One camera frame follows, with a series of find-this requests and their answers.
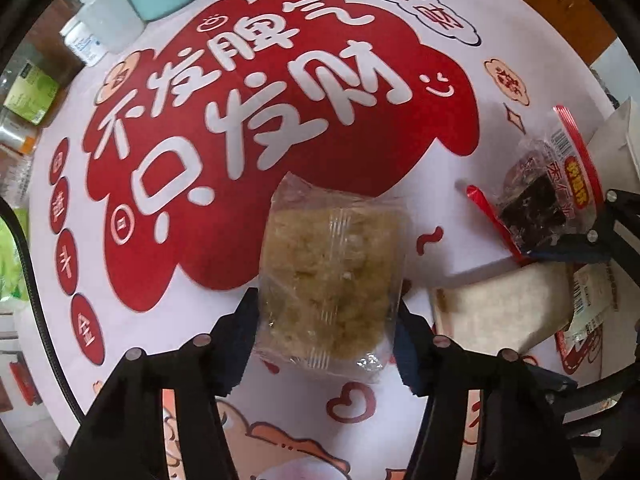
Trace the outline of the dark date snack red wrapper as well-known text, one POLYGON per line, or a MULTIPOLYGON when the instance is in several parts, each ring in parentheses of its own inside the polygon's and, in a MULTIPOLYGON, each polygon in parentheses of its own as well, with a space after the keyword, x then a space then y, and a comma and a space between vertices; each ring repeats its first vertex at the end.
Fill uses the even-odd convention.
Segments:
POLYGON ((556 245, 563 235, 587 234, 603 207, 596 166, 564 105, 552 108, 541 133, 518 144, 518 160, 499 192, 470 185, 466 196, 518 264, 531 262, 534 252, 556 245))

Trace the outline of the clear rice cracker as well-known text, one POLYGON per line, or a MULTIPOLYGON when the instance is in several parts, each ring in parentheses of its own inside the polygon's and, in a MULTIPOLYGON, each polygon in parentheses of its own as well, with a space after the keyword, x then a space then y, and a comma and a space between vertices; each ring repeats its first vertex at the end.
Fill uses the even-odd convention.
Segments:
POLYGON ((411 219, 399 198, 287 174, 259 260, 256 350, 276 364, 370 382, 390 362, 411 219))

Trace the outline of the white grey orange snack pouch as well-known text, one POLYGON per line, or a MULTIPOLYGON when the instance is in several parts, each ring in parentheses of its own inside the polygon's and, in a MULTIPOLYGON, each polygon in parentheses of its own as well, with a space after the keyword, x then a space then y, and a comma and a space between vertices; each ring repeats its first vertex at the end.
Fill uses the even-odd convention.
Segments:
POLYGON ((609 262, 586 264, 574 273, 573 280, 574 314, 564 337, 578 344, 617 310, 617 285, 609 262))

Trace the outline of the white plastic storage bin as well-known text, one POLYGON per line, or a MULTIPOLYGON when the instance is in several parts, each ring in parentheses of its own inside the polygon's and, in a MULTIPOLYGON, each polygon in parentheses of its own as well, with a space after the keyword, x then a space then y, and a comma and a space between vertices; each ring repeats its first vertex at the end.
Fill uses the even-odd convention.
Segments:
POLYGON ((594 133, 588 150, 603 191, 639 192, 639 104, 625 102, 594 133))

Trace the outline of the beige wafer cracker pack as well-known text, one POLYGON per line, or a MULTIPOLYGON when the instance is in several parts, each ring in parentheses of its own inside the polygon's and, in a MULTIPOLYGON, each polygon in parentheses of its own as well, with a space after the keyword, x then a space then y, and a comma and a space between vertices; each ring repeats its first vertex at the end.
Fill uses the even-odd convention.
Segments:
POLYGON ((570 325, 573 270, 562 262, 524 268, 457 288, 430 291, 436 332, 465 350, 524 353, 570 325))

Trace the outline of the green tissue pack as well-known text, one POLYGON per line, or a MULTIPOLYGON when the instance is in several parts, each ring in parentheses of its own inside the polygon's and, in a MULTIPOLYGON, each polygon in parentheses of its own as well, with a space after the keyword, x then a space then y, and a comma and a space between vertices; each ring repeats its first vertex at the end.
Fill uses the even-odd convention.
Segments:
POLYGON ((20 254, 4 220, 0 226, 0 292, 2 301, 10 298, 29 300, 20 254))

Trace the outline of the green label glass bottle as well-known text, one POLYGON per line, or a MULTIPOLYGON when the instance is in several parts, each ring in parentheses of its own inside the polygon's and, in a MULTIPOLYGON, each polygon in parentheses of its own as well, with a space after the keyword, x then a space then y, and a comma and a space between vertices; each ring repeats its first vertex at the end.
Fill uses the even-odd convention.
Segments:
POLYGON ((42 61, 37 49, 23 41, 1 74, 1 104, 34 126, 42 123, 60 90, 40 67, 42 61))

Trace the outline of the white squeeze bottle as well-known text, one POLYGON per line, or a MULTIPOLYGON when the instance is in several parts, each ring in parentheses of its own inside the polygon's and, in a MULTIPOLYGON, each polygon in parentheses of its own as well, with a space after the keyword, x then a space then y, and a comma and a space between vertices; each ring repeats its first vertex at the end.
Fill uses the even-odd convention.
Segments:
POLYGON ((77 15, 111 53, 125 50, 144 31, 145 24, 128 0, 79 0, 77 15))

